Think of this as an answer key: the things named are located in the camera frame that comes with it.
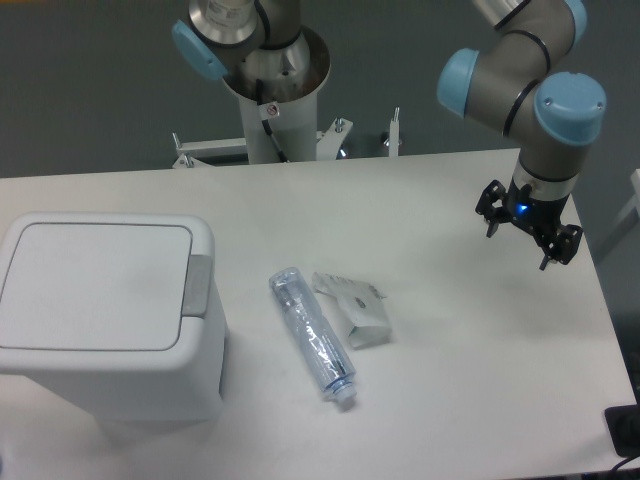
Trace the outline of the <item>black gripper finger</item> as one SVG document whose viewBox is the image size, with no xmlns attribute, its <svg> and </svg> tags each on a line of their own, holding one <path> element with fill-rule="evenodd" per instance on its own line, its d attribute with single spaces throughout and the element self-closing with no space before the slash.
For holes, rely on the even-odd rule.
<svg viewBox="0 0 640 480">
<path fill-rule="evenodd" d="M 549 263 L 568 265 L 577 254 L 582 238 L 582 227 L 574 224 L 560 225 L 554 232 L 538 235 L 537 244 L 544 253 L 539 269 L 545 270 Z"/>
<path fill-rule="evenodd" d="M 510 212 L 504 206 L 507 190 L 498 180 L 493 180 L 481 193 L 475 212 L 487 224 L 486 237 L 491 238 L 499 226 L 510 222 Z"/>
</svg>

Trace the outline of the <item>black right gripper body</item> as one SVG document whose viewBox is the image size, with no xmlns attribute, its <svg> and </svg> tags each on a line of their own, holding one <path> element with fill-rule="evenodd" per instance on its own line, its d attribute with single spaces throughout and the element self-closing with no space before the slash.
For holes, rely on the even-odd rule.
<svg viewBox="0 0 640 480">
<path fill-rule="evenodd" d="M 562 226 L 561 214 L 569 196 L 543 201 L 527 197 L 520 199 L 521 190 L 511 182 L 503 207 L 507 211 L 507 220 L 543 242 L 551 242 Z"/>
</svg>

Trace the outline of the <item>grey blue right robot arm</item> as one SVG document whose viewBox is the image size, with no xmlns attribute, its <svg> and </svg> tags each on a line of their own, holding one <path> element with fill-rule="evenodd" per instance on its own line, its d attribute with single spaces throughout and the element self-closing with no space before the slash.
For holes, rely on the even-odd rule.
<svg viewBox="0 0 640 480">
<path fill-rule="evenodd" d="M 505 196 L 483 196 L 479 214 L 495 230 L 510 222 L 539 242 L 572 237 L 560 216 L 607 107 L 604 88 L 586 74 L 556 66 L 581 40 L 587 11 L 580 1 L 477 1 L 499 39 L 485 53 L 461 49 L 443 68 L 437 99 L 520 148 Z"/>
</svg>

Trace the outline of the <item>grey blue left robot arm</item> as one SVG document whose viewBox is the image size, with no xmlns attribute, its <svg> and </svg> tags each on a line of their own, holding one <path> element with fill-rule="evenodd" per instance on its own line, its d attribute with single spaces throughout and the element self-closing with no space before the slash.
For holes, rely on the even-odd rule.
<svg viewBox="0 0 640 480">
<path fill-rule="evenodd" d="M 488 53 L 457 51 L 437 83 L 438 101 L 520 147 L 509 185 L 490 183 L 476 212 L 490 232 L 510 223 L 530 235 L 545 263 L 576 255 L 581 227 L 561 214 L 597 138 L 606 96 L 583 74 L 556 72 L 587 25 L 579 1 L 480 1 L 499 33 Z M 173 41 L 202 77 L 222 80 L 240 102 L 253 163 L 316 160 L 316 94 L 327 47 L 301 22 L 296 1 L 193 1 Z"/>
</svg>

